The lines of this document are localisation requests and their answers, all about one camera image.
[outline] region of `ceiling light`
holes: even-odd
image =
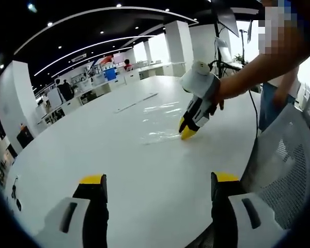
[[[96,44],[93,44],[93,45],[89,45],[87,47],[84,47],[84,48],[81,48],[81,49],[78,49],[72,53],[69,53],[59,59],[57,59],[56,61],[54,62],[51,62],[49,65],[45,66],[44,68],[42,68],[40,71],[38,71],[36,74],[34,74],[34,76],[38,75],[40,72],[42,72],[43,70],[47,69],[49,66],[52,66],[53,64],[55,64],[56,62],[60,61],[61,59],[64,59],[74,53],[77,53],[77,52],[80,52],[82,50],[85,50],[87,48],[91,48],[91,47],[94,47],[96,45],[101,45],[101,44],[104,44],[104,43],[108,43],[108,42],[112,42],[112,41],[118,41],[118,40],[126,40],[126,39],[132,39],[132,38],[145,38],[145,37],[155,37],[155,35],[139,35],[139,36],[129,36],[129,37],[123,37],[123,38],[118,38],[118,39],[113,39],[113,40],[107,40],[107,41],[102,41],[102,42],[99,42],[99,43],[96,43]]]
[[[34,6],[33,4],[28,4],[28,5],[27,5],[27,8],[28,8],[31,12],[37,13],[36,6]]]
[[[109,51],[109,52],[106,52],[106,53],[101,53],[101,54],[95,55],[95,56],[93,56],[93,57],[91,57],[91,58],[87,58],[87,59],[85,59],[85,60],[83,60],[83,61],[77,62],[77,63],[75,63],[73,66],[75,66],[75,65],[77,65],[77,64],[80,64],[80,63],[82,63],[82,62],[88,61],[89,59],[92,59],[92,58],[95,58],[95,57],[99,57],[99,56],[101,56],[101,55],[103,55],[103,54],[114,53],[114,52],[117,52],[117,51],[126,50],[126,49],[130,49],[130,48],[132,48],[132,47],[129,46],[128,48],[120,48],[120,49],[112,50],[112,51]],[[69,66],[69,67],[67,67],[66,69],[64,69],[64,70],[62,70],[62,71],[56,73],[55,75],[52,76],[52,78],[55,77],[56,75],[60,74],[61,72],[64,72],[65,70],[68,70],[68,69],[71,68],[71,67],[72,67],[72,66]]]

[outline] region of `black ceiling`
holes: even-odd
[[[257,0],[224,0],[229,7],[260,9]],[[37,13],[28,10],[27,4],[32,3]],[[12,59],[28,63],[32,84],[37,87],[52,81],[51,75],[71,65],[68,61],[78,55],[87,53],[87,57],[118,49],[129,40],[115,41],[89,48],[75,53],[55,63],[37,76],[34,74],[56,59],[80,48],[94,43],[137,36],[142,32],[159,24],[166,24],[174,20],[185,19],[168,13],[146,10],[118,9],[98,11],[69,19],[41,33],[29,42],[16,55],[14,52],[30,37],[47,27],[48,22],[57,22],[63,18],[83,11],[115,7],[118,3],[123,6],[137,6],[165,10],[197,18],[199,25],[213,22],[209,12],[212,4],[207,0],[190,1],[137,1],[137,0],[109,0],[109,1],[81,1],[71,0],[0,0],[0,64],[5,66]],[[250,19],[251,15],[236,15],[237,19]],[[150,34],[158,34],[162,29]]]

